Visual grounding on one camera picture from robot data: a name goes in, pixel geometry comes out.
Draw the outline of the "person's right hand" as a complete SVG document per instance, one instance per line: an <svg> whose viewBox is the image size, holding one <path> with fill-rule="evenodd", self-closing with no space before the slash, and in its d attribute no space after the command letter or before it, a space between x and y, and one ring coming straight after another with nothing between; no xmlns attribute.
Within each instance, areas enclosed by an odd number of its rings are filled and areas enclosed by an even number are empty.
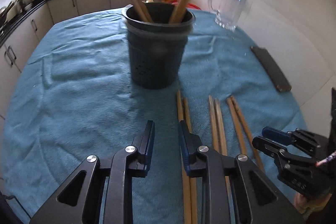
<svg viewBox="0 0 336 224"><path fill-rule="evenodd" d="M332 194L327 194L315 200L314 199L308 200L302 194L296 193L294 196L293 204L294 204L294 207L301 214L305 213L308 208L311 208L312 212L321 211L326 206L331 196Z"/></svg>

